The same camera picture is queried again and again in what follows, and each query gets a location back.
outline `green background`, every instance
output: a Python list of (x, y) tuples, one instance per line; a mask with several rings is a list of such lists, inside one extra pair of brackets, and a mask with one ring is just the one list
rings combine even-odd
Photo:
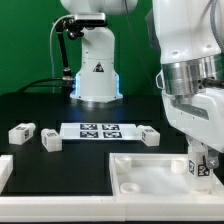
[[(131, 38), (127, 17), (108, 17), (109, 28), (116, 37), (115, 70), (120, 74), (120, 91), (126, 95), (160, 92), (155, 86), (155, 76), (160, 71), (160, 54), (150, 49), (145, 23), (151, 7), (151, 1), (139, 0), (136, 10), (130, 15), (141, 57)], [(49, 34), (52, 22), (68, 14), (60, 1), (7, 0), (1, 1), (0, 11), (0, 94), (15, 92), (38, 79), (50, 78)], [(75, 74), (81, 64), (81, 41), (66, 39), (66, 45), (70, 67)], [(55, 34), (53, 49), (56, 76), (61, 77), (62, 62)]]

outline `white card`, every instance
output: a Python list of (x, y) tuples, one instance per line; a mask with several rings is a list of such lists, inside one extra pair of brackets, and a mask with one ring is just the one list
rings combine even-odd
[(62, 123), (64, 140), (141, 140), (135, 124)]

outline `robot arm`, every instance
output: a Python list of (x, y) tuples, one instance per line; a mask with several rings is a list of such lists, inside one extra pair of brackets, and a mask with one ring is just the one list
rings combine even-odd
[[(138, 0), (127, 0), (128, 11), (135, 9)], [(62, 5), (72, 14), (103, 12), (106, 15), (126, 13), (125, 0), (61, 0)]]
[[(218, 152), (224, 153), (224, 90), (223, 81), (219, 81), (224, 70), (221, 49), (210, 23), (211, 3), (153, 0), (166, 115), (173, 127), (187, 135), (189, 161), (204, 170), (217, 168)], [(221, 0), (214, 17), (220, 37), (224, 31), (223, 15)], [(195, 188), (209, 188), (198, 177)]]
[(62, 5), (72, 14), (67, 21), (62, 21), (63, 30), (67, 31), (71, 40), (82, 37), (82, 67), (75, 75), (75, 89), (70, 94), (74, 103), (105, 108), (122, 102), (119, 75), (114, 71), (115, 38), (106, 27), (106, 15), (131, 12), (137, 2), (61, 0)]

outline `cable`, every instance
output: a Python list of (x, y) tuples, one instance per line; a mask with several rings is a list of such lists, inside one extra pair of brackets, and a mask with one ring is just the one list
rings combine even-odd
[(210, 78), (206, 78), (202, 81), (202, 85), (206, 88), (218, 88), (224, 89), (224, 81), (223, 80), (214, 80)]
[(141, 48), (140, 48), (140, 46), (139, 46), (139, 44), (138, 44), (138, 42), (136, 40), (135, 33), (134, 33), (133, 27), (131, 25), (131, 21), (130, 21), (130, 17), (129, 17), (129, 10), (128, 10), (127, 0), (125, 0), (124, 2), (125, 2), (125, 8), (126, 8), (126, 12), (127, 12), (128, 27), (129, 27), (129, 31), (130, 31), (130, 34), (131, 34), (131, 37), (132, 37), (132, 41), (133, 41), (134, 46), (135, 46), (135, 49), (137, 51), (138, 58), (139, 58), (139, 60), (140, 60), (140, 62), (142, 64), (143, 70), (144, 70), (147, 78), (149, 79), (150, 85), (152, 86), (153, 93), (154, 93), (154, 95), (156, 95), (155, 89), (153, 88), (152, 78), (151, 78), (151, 76), (148, 73), (148, 69), (147, 69), (145, 60), (144, 60), (144, 58), (142, 56)]
[(70, 18), (73, 15), (66, 15), (66, 16), (62, 16), (61, 18), (59, 18), (53, 25), (51, 32), (50, 32), (50, 58), (51, 58), (51, 68), (52, 68), (52, 78), (55, 78), (55, 63), (54, 63), (54, 55), (53, 55), (53, 46), (52, 46), (52, 42), (53, 42), (53, 32), (55, 27), (57, 26), (57, 24), (62, 20), (62, 19), (66, 19), (66, 18)]
[(39, 87), (46, 87), (46, 88), (62, 88), (62, 87), (72, 87), (72, 85), (34, 85), (30, 86), (30, 88), (39, 88)]
[(215, 21), (217, 2), (218, 2), (218, 0), (212, 0), (211, 12), (210, 12), (210, 23), (211, 23), (212, 33), (213, 33), (221, 51), (222, 51), (222, 53), (224, 54), (224, 44), (219, 37), (217, 27), (216, 27), (216, 21)]
[(40, 79), (34, 82), (31, 82), (30, 84), (20, 88), (17, 93), (23, 93), (24, 91), (26, 91), (28, 88), (35, 86), (36, 84), (39, 83), (44, 83), (44, 82), (53, 82), (53, 81), (62, 81), (62, 78), (49, 78), (49, 79)]

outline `black tabletop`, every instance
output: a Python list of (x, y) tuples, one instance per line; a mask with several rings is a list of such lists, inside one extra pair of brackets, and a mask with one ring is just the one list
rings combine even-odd
[[(185, 135), (169, 126), (160, 96), (128, 96), (121, 106), (89, 110), (60, 94), (10, 93), (0, 97), (0, 154), (13, 155), (14, 170), (2, 196), (112, 195), (110, 153), (186, 153)], [(8, 130), (35, 123), (34, 137), (22, 146), (8, 143)], [(161, 134), (160, 146), (140, 141), (63, 141), (49, 153), (41, 130), (59, 131), (63, 122), (147, 125)]]

